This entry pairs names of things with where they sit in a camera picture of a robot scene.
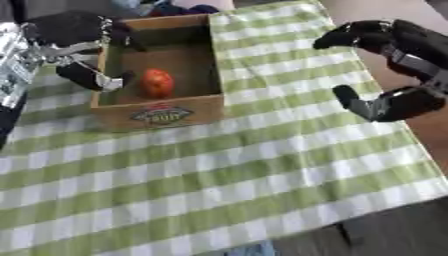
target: cardboard box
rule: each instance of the cardboard box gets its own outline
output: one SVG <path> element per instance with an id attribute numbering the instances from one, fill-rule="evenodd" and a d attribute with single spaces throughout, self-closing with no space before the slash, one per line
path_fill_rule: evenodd
<path id="1" fill-rule="evenodd" d="M 114 76 L 132 70 L 134 82 L 110 93 L 95 93 L 91 109 L 110 131 L 130 131 L 210 123 L 223 117 L 223 95 L 207 15 L 130 20 L 147 52 L 106 46 L 99 69 Z M 150 99 L 139 82 L 148 68 L 167 71 L 174 94 Z"/>

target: tablecloth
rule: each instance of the tablecloth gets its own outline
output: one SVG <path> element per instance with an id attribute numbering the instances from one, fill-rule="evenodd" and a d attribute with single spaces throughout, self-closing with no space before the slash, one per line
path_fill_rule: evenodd
<path id="1" fill-rule="evenodd" d="M 191 255 L 445 196 L 404 122 L 366 123 L 331 88 L 380 91 L 354 52 L 314 51 L 316 1 L 211 16 L 220 122 L 101 131 L 90 92 L 42 71 L 0 156 L 0 255 Z"/>

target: table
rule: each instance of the table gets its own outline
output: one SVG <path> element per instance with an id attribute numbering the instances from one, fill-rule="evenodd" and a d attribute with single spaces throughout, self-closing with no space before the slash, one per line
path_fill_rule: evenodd
<path id="1" fill-rule="evenodd" d="M 335 85 L 379 86 L 304 0 L 211 16 L 228 118 L 106 133 L 44 69 L 0 154 L 0 256 L 191 255 L 447 195 L 404 122 L 366 123 Z"/>
<path id="2" fill-rule="evenodd" d="M 364 19 L 404 19 L 448 35 L 448 21 L 424 0 L 321 0 L 336 24 Z M 384 90 L 416 84 L 412 78 L 387 69 L 384 58 L 358 51 Z M 448 108 L 408 121 L 412 131 L 448 174 Z"/>

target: red apple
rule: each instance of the red apple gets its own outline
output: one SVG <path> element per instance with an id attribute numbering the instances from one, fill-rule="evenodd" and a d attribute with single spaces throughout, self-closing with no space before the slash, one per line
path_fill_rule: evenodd
<path id="1" fill-rule="evenodd" d="M 168 72 L 152 68 L 143 74 L 141 86 L 150 97 L 164 99 L 172 95 L 174 80 Z"/>

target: metal robotic arm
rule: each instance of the metal robotic arm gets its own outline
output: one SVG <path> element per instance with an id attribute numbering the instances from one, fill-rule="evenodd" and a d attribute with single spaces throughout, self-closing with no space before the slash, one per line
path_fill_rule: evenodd
<path id="1" fill-rule="evenodd" d="M 348 85 L 333 89 L 345 109 L 368 121 L 405 120 L 445 106 L 448 95 L 448 37 L 413 23 L 395 20 L 346 23 L 317 39 L 315 49 L 358 47 L 387 58 L 388 67 L 416 77 L 405 86 L 365 101 Z"/>
<path id="2" fill-rule="evenodd" d="M 55 64 L 59 76 L 94 91 L 116 90 L 133 78 L 132 72 L 108 77 L 77 59 L 78 54 L 100 52 L 105 43 L 144 50 L 125 24 L 89 12 L 70 11 L 21 25 L 0 23 L 0 150 L 45 63 Z"/>

